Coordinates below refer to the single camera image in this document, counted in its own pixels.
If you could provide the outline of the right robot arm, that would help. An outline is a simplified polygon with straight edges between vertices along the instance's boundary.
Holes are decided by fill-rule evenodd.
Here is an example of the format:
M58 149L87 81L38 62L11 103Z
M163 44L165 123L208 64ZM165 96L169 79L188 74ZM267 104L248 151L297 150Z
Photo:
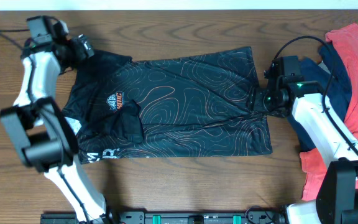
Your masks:
M316 199L286 206L280 223L358 223L358 140L330 106L318 82L250 90L248 109L279 118L292 115L326 167Z

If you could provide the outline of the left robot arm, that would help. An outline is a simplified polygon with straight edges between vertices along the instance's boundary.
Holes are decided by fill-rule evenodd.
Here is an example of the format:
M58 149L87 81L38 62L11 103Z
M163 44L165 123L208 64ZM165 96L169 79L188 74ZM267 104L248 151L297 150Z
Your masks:
M52 181L75 211L75 223L112 223L104 195L82 168L73 130L55 102L58 76L93 56L88 38L31 38L23 49L24 77L0 120L19 159Z

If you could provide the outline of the black patterned sports jersey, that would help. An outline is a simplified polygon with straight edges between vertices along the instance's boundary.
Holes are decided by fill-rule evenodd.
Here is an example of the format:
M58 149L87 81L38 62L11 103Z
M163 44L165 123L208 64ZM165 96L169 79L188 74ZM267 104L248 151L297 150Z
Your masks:
M135 61L97 50L78 67L63 114L84 164L102 159L270 154L250 47Z

